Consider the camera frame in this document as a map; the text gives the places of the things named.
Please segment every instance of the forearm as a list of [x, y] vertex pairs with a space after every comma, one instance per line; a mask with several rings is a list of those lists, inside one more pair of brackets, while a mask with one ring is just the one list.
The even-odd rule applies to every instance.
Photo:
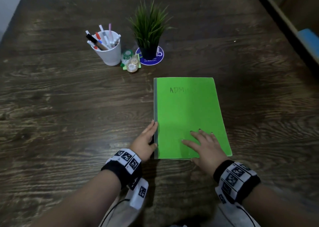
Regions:
[[121, 191], [118, 177], [101, 171], [81, 189], [45, 213], [32, 227], [96, 227]]
[[262, 226], [315, 226], [307, 214], [281, 200], [270, 188], [259, 184], [242, 202], [249, 214]]

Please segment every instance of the black marker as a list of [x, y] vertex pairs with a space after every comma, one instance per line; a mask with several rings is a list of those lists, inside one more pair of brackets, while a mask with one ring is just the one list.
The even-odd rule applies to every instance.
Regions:
[[91, 42], [93, 42], [93, 44], [96, 45], [101, 51], [107, 51], [107, 48], [105, 46], [103, 46], [101, 42], [99, 42], [97, 39], [95, 39], [90, 34], [87, 34], [86, 38], [88, 38]]

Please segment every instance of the wall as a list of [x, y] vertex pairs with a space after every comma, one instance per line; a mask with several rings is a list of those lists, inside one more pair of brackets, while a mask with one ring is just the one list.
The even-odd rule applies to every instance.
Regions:
[[0, 0], [0, 41], [20, 0]]

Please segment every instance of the hand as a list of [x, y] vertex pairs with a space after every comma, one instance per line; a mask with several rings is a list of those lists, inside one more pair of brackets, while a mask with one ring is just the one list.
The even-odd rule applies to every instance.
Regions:
[[220, 144], [213, 133], [207, 134], [199, 129], [198, 132], [191, 131], [190, 134], [200, 143], [200, 145], [198, 145], [191, 140], [181, 141], [184, 145], [192, 148], [199, 154], [199, 158], [192, 158], [191, 161], [199, 166], [204, 172], [213, 176], [218, 166], [229, 158], [221, 149]]
[[156, 143], [149, 145], [155, 131], [157, 130], [157, 126], [158, 123], [152, 120], [148, 127], [143, 130], [143, 132], [133, 141], [130, 146], [130, 149], [135, 152], [139, 158], [141, 158], [142, 162], [147, 161], [157, 148]]

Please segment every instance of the black cable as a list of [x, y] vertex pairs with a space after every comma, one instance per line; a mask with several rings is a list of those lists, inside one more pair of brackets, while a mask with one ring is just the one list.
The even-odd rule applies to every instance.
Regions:
[[106, 220], [106, 218], [108, 217], [108, 215], [112, 212], [113, 209], [115, 209], [116, 206], [118, 206], [120, 203], [124, 202], [124, 201], [130, 201], [130, 199], [123, 199], [121, 201], [119, 201], [116, 205], [113, 206], [113, 208], [111, 208], [111, 210], [107, 213], [107, 215], [105, 216], [105, 218], [103, 219], [100, 227], [102, 227], [102, 225], [104, 224], [104, 221]]
[[245, 214], [249, 217], [250, 221], [253, 223], [254, 227], [256, 227], [254, 221], [251, 219], [251, 217], [249, 216], [249, 214], [248, 214], [243, 208], [241, 208], [241, 207], [239, 207], [239, 206], [236, 206], [236, 207], [237, 207], [238, 209], [241, 209], [242, 211], [244, 211]]

